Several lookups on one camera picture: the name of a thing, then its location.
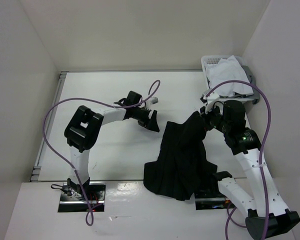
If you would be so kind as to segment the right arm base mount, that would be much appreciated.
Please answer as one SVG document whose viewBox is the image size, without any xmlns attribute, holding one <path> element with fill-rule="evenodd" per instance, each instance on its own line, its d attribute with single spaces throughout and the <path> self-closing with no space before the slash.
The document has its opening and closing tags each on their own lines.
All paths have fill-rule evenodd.
<svg viewBox="0 0 300 240">
<path fill-rule="evenodd" d="M 233 209 L 234 205 L 225 195 L 217 192 L 196 191 L 194 193 L 195 209 L 199 210 L 219 210 Z"/>
</svg>

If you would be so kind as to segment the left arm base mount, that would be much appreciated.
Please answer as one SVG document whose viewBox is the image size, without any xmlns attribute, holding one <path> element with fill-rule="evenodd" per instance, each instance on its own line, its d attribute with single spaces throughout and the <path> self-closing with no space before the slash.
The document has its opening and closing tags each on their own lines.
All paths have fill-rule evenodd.
<svg viewBox="0 0 300 240">
<path fill-rule="evenodd" d="M 53 190 L 60 190 L 59 213 L 88 212 L 89 208 L 82 193 L 75 192 L 67 183 L 52 184 Z M 103 212 L 105 209 L 106 185 L 92 182 L 86 192 L 88 202 L 93 212 Z"/>
</svg>

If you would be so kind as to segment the black pleated skirt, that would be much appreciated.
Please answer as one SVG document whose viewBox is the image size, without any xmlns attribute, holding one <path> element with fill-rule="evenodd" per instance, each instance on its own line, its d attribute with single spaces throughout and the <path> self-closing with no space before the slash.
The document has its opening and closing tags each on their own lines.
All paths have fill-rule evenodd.
<svg viewBox="0 0 300 240">
<path fill-rule="evenodd" d="M 207 131 L 198 111 L 182 124 L 168 121 L 156 161 L 144 165 L 143 185 L 150 192 L 178 201 L 207 187 L 218 166 L 207 160 Z"/>
</svg>

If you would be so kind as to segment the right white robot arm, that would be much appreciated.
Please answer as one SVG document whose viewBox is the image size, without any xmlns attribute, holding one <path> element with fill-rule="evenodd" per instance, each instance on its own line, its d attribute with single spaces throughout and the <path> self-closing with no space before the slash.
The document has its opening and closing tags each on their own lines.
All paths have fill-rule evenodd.
<svg viewBox="0 0 300 240">
<path fill-rule="evenodd" d="M 240 101 L 227 100 L 223 107 L 216 100 L 204 100 L 200 115 L 207 130 L 223 134 L 226 145 L 241 165 L 253 195 L 249 195 L 227 172 L 215 174 L 209 192 L 225 195 L 245 218 L 245 226 L 254 240 L 271 238 L 289 232 L 300 222 L 299 214 L 283 201 L 260 153 L 261 142 L 256 132 L 246 126 L 246 111 Z"/>
</svg>

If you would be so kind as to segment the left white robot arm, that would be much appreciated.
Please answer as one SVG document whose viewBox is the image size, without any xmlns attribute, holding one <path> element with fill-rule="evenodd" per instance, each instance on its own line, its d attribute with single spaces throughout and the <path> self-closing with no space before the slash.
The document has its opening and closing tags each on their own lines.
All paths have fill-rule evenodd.
<svg viewBox="0 0 300 240">
<path fill-rule="evenodd" d="M 94 112 L 81 105 L 71 118 L 64 131 L 70 146 L 70 163 L 74 166 L 67 179 L 67 186 L 78 200 L 87 198 L 90 193 L 90 149 L 95 145 L 102 126 L 131 118 L 149 131 L 160 131 L 157 111 L 151 110 L 151 106 L 159 102 L 158 98 L 149 98 L 145 101 L 145 106 L 141 106 L 141 99 L 139 93 L 130 91 L 126 98 L 120 99 L 101 112 Z"/>
</svg>

